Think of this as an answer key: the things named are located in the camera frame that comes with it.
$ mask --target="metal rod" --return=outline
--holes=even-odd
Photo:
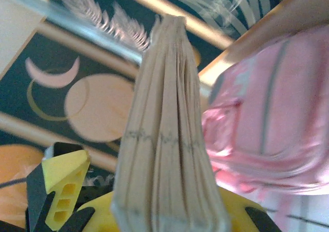
[[[122,43],[113,36],[102,32],[91,23],[77,18],[63,7],[53,2],[44,2],[42,0],[15,1],[37,13],[40,13],[41,15],[45,15],[49,21],[79,35],[80,37],[83,37],[138,65],[141,64],[142,53],[138,49]]]

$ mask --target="beige stripe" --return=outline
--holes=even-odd
[[[80,52],[81,54],[108,66],[113,70],[125,74],[128,77],[135,78],[138,73],[138,68],[133,63],[125,61],[122,58],[52,24],[46,22],[40,23],[38,25],[38,33]]]
[[[207,42],[213,44],[220,49],[226,49],[229,45],[233,43],[233,39],[224,33],[213,29],[208,26],[205,22],[201,21],[197,17],[185,12],[181,8],[175,6],[167,0],[135,0],[138,3],[150,8],[159,14],[171,14],[175,16],[184,16],[186,18],[186,28],[199,36],[200,38],[206,40]]]
[[[108,142],[106,143],[108,147],[110,147],[112,150],[119,152],[120,146],[114,142]]]
[[[199,73],[212,86],[229,66],[248,57],[263,44],[286,33],[329,23],[329,0],[284,0],[258,21]]]
[[[82,145],[84,149],[88,150],[92,165],[110,172],[115,172],[117,164],[116,157],[2,112],[0,112],[0,130],[43,147],[49,147],[55,142]]]

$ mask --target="crescent moon pattern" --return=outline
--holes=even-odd
[[[30,58],[25,60],[26,71],[37,84],[48,88],[63,88],[70,84],[79,71],[80,58],[77,57],[69,71],[63,74],[49,74],[40,70]]]
[[[33,79],[29,86],[27,87],[27,92],[26,92],[26,96],[27,96],[27,102],[29,103],[31,109],[33,110],[33,112],[35,112],[40,118],[44,119],[44,120],[48,120],[48,121],[65,121],[71,117],[75,117],[77,116],[81,110],[85,107],[87,100],[89,98],[89,83],[84,80],[84,88],[85,88],[85,99],[82,103],[82,106],[78,109],[78,111],[72,115],[68,115],[68,116],[63,116],[63,117],[59,117],[59,116],[52,116],[52,115],[47,115],[45,112],[43,112],[38,105],[36,104],[33,95],[32,95],[32,87],[34,84],[35,80]]]

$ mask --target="pink backpack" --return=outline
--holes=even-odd
[[[266,44],[216,81],[203,114],[217,183],[329,194],[329,26]]]

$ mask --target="feather pattern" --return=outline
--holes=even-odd
[[[109,174],[105,179],[104,177],[98,175],[96,177],[86,177],[82,186],[96,186],[97,182],[100,186],[107,186],[109,185],[110,181],[114,178],[113,174]]]
[[[113,35],[121,42],[136,47],[139,50],[147,50],[150,39],[142,24],[136,19],[130,18],[126,12],[115,2],[113,4],[114,15],[110,19],[106,10],[94,0],[61,0],[64,6],[74,15],[90,21],[95,27]]]

